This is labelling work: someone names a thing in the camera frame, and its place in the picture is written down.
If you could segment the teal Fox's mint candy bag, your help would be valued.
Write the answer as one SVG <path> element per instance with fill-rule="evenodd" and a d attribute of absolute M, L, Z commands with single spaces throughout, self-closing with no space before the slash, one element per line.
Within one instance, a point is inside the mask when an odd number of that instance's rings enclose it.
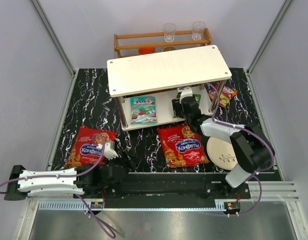
<path fill-rule="evenodd" d="M 130 98 L 131 124 L 156 124 L 156 102 L 154 96 L 135 96 Z"/>

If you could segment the orange Fox's candy bag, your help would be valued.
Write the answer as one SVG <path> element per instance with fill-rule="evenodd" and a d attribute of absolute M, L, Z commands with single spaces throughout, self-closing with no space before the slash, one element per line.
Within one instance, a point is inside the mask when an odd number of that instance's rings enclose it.
<path fill-rule="evenodd" d="M 217 89 L 219 85 L 220 83 L 217 82 L 215 88 Z M 229 102 L 237 95 L 237 93 L 238 90 L 232 89 L 228 86 L 224 86 L 219 97 L 219 106 L 225 108 L 229 104 Z M 209 97 L 211 100 L 214 99 L 215 94 L 216 93 L 214 89 L 210 90 Z"/>

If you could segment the green yellow Fox's candy bag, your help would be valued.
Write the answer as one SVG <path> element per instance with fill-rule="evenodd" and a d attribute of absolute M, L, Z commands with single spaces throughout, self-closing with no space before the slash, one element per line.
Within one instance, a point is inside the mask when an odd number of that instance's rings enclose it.
<path fill-rule="evenodd" d="M 178 93 L 176 96 L 176 99 L 180 99 L 181 93 Z M 200 94 L 192 94 L 192 96 L 195 98 L 195 100 L 197 101 L 198 105 L 200 104 L 200 100 L 201 100 L 201 95 Z"/>

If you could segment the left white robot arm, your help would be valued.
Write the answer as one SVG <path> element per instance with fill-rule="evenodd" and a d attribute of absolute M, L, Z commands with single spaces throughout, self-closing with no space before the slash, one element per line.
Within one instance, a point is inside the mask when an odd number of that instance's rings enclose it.
<path fill-rule="evenodd" d="M 22 165 L 12 168 L 3 193 L 6 201 L 22 201 L 28 197 L 72 195 L 74 198 L 97 198 L 109 187 L 121 184 L 127 174 L 136 171 L 134 156 L 105 159 L 97 165 L 85 164 L 57 171 L 29 171 Z"/>

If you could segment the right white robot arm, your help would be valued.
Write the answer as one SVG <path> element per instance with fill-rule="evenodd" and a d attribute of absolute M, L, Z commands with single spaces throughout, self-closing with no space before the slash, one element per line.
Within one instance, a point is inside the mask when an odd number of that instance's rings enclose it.
<path fill-rule="evenodd" d="M 237 164 L 225 176 L 235 189 L 250 180 L 257 172 L 272 168 L 275 152 L 257 124 L 235 125 L 201 112 L 193 96 L 173 99 L 174 115 L 185 119 L 190 129 L 200 136 L 214 137 L 232 145 Z"/>

